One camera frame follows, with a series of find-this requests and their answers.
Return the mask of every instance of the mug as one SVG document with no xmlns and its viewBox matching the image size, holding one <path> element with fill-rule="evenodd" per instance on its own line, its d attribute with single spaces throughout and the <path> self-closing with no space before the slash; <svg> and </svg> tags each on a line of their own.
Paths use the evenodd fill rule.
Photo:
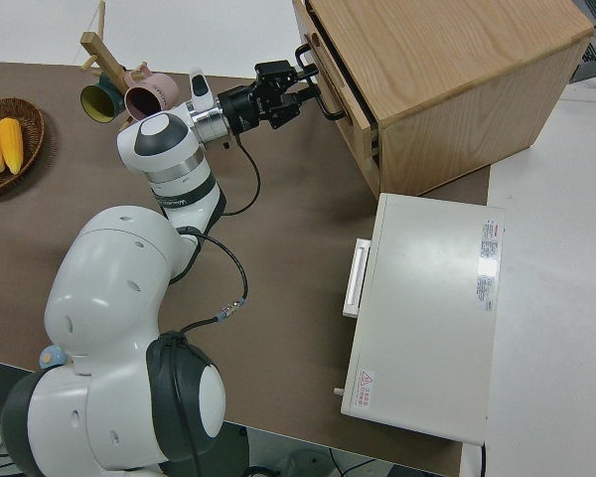
<svg viewBox="0 0 596 477">
<path fill-rule="evenodd" d="M 79 100 L 86 114 L 97 122 L 110 122 L 126 108 L 123 94 L 106 73 L 101 74 L 99 82 L 85 87 Z"/>
<path fill-rule="evenodd" d="M 129 86 L 124 103 L 133 119 L 140 120 L 176 105 L 179 87 L 172 78 L 163 73 L 152 73 L 145 65 L 139 67 L 139 71 L 144 76 L 141 80 L 133 78 L 136 70 L 124 76 Z"/>
</svg>

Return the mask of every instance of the black metal handle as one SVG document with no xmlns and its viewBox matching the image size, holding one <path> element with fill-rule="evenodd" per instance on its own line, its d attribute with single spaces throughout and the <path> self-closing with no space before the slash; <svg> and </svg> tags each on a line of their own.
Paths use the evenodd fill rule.
<svg viewBox="0 0 596 477">
<path fill-rule="evenodd" d="M 305 53 L 310 52 L 310 51 L 311 51 L 311 45 L 309 45 L 308 43 L 305 43 L 304 45 L 301 45 L 300 47 L 298 47 L 296 49 L 296 63 L 303 71 L 307 70 L 308 68 L 312 68 L 312 69 L 315 68 L 316 72 L 314 73 L 314 75 L 316 75 L 318 73 L 318 68 L 315 65 L 306 66 L 302 62 L 301 57 Z M 320 89 L 318 88 L 318 86 L 316 84 L 314 84 L 313 81 L 311 81 L 311 76 L 305 77 L 305 80 L 306 80 L 307 84 L 309 85 L 309 87 L 314 90 L 314 97 L 316 98 L 316 102 L 318 102 L 318 105 L 320 106 L 320 110 L 323 112 L 323 114 L 325 115 L 325 117 L 327 119 L 329 119 L 330 121 L 337 121 L 347 115 L 343 110 L 338 111 L 338 112 L 331 112 L 329 110 L 329 108 L 327 107 L 327 105 L 325 104 L 325 102 L 322 100 L 322 95 L 321 95 Z"/>
</svg>

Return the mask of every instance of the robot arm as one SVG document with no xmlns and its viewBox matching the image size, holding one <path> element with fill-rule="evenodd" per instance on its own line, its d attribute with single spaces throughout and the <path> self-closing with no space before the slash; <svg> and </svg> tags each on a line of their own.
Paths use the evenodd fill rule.
<svg viewBox="0 0 596 477">
<path fill-rule="evenodd" d="M 157 320 L 168 285 L 200 251 L 197 234 L 224 211 L 202 144 L 260 120 L 279 127 L 318 95 L 312 84 L 286 92 L 315 67 L 298 72 L 272 62 L 256 72 L 253 84 L 214 99 L 194 71 L 190 101 L 118 135 L 123 163 L 146 176 L 165 217 L 138 207 L 108 209 L 67 253 L 45 327 L 72 362 L 18 383 L 2 417 L 7 449 L 27 475 L 160 475 L 152 469 L 166 461 L 198 466 L 218 435 L 225 395 L 216 366 L 182 333 L 160 335 Z"/>
</svg>

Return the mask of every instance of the cabinet top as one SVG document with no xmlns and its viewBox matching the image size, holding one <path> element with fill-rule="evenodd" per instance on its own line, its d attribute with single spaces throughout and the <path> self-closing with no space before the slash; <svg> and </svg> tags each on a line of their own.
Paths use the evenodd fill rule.
<svg viewBox="0 0 596 477">
<path fill-rule="evenodd" d="M 391 123 L 593 34 L 570 0 L 308 0 L 365 101 Z"/>
</svg>

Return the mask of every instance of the wicker basket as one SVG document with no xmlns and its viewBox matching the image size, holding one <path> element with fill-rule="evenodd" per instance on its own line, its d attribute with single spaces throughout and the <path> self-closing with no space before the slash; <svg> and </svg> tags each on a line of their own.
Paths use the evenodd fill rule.
<svg viewBox="0 0 596 477">
<path fill-rule="evenodd" d="M 14 117 L 20 121 L 24 146 L 24 163 L 18 174 L 11 174 L 8 168 L 0 173 L 0 192 L 10 189 L 27 173 L 40 152 L 44 138 L 42 112 L 30 102 L 17 97 L 0 99 L 0 119 L 3 117 Z"/>
</svg>

